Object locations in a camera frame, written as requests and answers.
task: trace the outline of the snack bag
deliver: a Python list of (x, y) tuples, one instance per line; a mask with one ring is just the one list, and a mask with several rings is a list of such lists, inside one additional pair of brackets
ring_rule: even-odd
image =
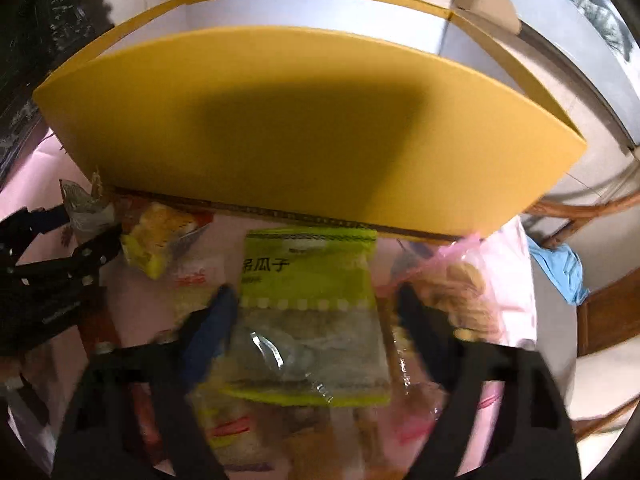
[(283, 406), (389, 400), (389, 374), (367, 258), (376, 232), (252, 231), (223, 391)]
[(194, 215), (153, 202), (130, 234), (121, 236), (127, 263), (158, 279), (172, 260), (172, 244), (198, 227)]
[(169, 272), (172, 307), (176, 326), (191, 312), (207, 306), (210, 298), (225, 283), (225, 261), (221, 254), (182, 257)]
[(96, 174), (91, 193), (71, 180), (60, 180), (60, 191), (78, 244), (97, 237), (116, 223), (113, 204), (103, 195)]
[(386, 468), (405, 470), (433, 431), (448, 396), (424, 370), (392, 301), (379, 298), (378, 309), (392, 383), (391, 403), (374, 411), (378, 449)]
[(478, 236), (472, 236), (438, 248), (430, 259), (417, 262), (393, 283), (379, 288), (378, 295), (393, 301), (399, 284), (409, 282), (423, 304), (446, 312), (454, 327), (500, 344), (504, 327), (490, 283), (482, 274), (480, 243)]
[(190, 393), (196, 420), (227, 471), (274, 471), (276, 454), (264, 442), (249, 403), (218, 393), (210, 381)]

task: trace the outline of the yellow snack package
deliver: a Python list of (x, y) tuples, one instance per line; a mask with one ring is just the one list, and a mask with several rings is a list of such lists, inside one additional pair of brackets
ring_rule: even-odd
[(194, 215), (152, 202), (132, 231), (121, 236), (122, 251), (130, 266), (156, 280), (171, 262), (171, 245), (197, 227)]

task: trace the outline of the snack food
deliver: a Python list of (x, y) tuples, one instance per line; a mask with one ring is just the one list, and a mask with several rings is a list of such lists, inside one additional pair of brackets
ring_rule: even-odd
[(218, 393), (211, 382), (200, 384), (190, 400), (207, 442), (225, 469), (274, 470), (274, 453), (263, 444), (248, 403)]
[(388, 402), (367, 266), (375, 240), (360, 229), (249, 232), (226, 393), (284, 406)]
[(116, 223), (113, 204), (103, 195), (97, 174), (94, 174), (91, 193), (71, 180), (60, 180), (60, 191), (79, 244), (95, 238)]
[[(440, 247), (430, 259), (417, 262), (393, 283), (381, 287), (379, 297), (393, 302), (399, 284), (409, 282), (423, 304), (446, 312), (454, 327), (471, 330), (478, 339), (501, 343), (504, 327), (492, 290), (482, 275), (480, 243), (479, 237), (471, 236)], [(402, 340), (402, 329), (398, 332)]]
[(177, 326), (209, 303), (218, 287), (225, 283), (225, 262), (221, 254), (180, 258), (169, 272), (172, 308)]
[(127, 263), (158, 279), (171, 262), (171, 244), (197, 227), (193, 215), (152, 202), (130, 234), (121, 237)]

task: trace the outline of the clear plastic wrapper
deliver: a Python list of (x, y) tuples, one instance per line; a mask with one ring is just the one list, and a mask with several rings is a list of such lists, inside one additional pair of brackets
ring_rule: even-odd
[(367, 266), (375, 240), (341, 228), (248, 234), (225, 393), (283, 406), (388, 403)]
[(457, 328), (471, 330), (478, 339), (501, 343), (504, 326), (491, 284), (485, 279), (478, 236), (437, 249), (428, 260), (418, 260), (388, 286), (379, 288), (382, 298), (393, 298), (400, 283), (409, 282), (425, 306), (446, 312)]
[(273, 472), (281, 467), (282, 454), (273, 447), (268, 423), (259, 423), (258, 404), (220, 394), (212, 381), (191, 392), (190, 401), (207, 443), (227, 471)]
[(448, 395), (424, 370), (392, 301), (379, 300), (378, 308), (392, 378), (391, 403), (373, 413), (378, 452), (383, 468), (403, 471), (433, 431)]
[(60, 180), (60, 191), (78, 244), (95, 238), (116, 223), (115, 209), (102, 194), (97, 175), (94, 176), (91, 193), (70, 180)]
[(152, 202), (131, 231), (121, 237), (127, 263), (158, 279), (171, 261), (186, 251), (198, 229), (210, 221), (210, 214), (202, 222), (199, 216)]
[(291, 466), (288, 480), (373, 480), (388, 474), (371, 410), (282, 408), (284, 450)]
[(180, 258), (169, 272), (172, 309), (177, 326), (191, 312), (207, 306), (210, 298), (225, 283), (225, 261), (221, 254)]

